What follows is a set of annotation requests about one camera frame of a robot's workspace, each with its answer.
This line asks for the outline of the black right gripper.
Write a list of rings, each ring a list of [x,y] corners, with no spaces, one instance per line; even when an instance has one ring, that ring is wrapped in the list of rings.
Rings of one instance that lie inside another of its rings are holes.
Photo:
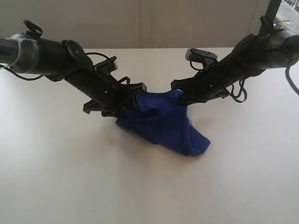
[[[245,76],[245,69],[227,56],[191,78],[173,80],[171,89],[183,92],[180,98],[183,105],[206,103],[227,96],[237,103],[242,103],[247,99]]]

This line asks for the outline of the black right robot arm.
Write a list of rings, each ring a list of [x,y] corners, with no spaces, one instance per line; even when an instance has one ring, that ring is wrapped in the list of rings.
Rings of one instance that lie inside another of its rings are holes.
[[[260,21],[266,35],[246,36],[220,61],[210,51],[187,50],[185,59],[190,64],[200,63],[203,67],[197,69],[191,78],[171,82],[172,90],[183,92],[182,104],[205,103],[228,96],[241,103],[241,96],[247,99],[245,80],[276,68],[285,69],[289,85],[296,93],[299,92],[289,74],[290,67],[299,61],[299,36],[289,30],[275,29],[273,20],[267,15],[263,15]]]

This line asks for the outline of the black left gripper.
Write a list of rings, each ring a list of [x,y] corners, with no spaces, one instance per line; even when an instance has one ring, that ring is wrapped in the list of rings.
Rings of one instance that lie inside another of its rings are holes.
[[[103,117],[126,117],[124,107],[139,110],[136,95],[147,91],[144,83],[131,84],[129,77],[116,80],[101,71],[81,69],[64,80],[91,99],[83,105],[83,112],[101,112]]]

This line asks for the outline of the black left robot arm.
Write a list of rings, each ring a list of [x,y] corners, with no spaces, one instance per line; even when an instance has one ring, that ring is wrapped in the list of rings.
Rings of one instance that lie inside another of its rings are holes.
[[[101,112],[103,117],[126,117],[125,109],[139,112],[137,94],[146,92],[144,83],[132,84],[129,77],[120,80],[112,76],[117,70],[115,56],[102,55],[104,60],[94,64],[75,41],[56,42],[43,39],[43,29],[24,20],[28,30],[0,40],[0,67],[24,79],[34,74],[35,80],[46,77],[52,82],[64,80],[90,98],[83,111]]]

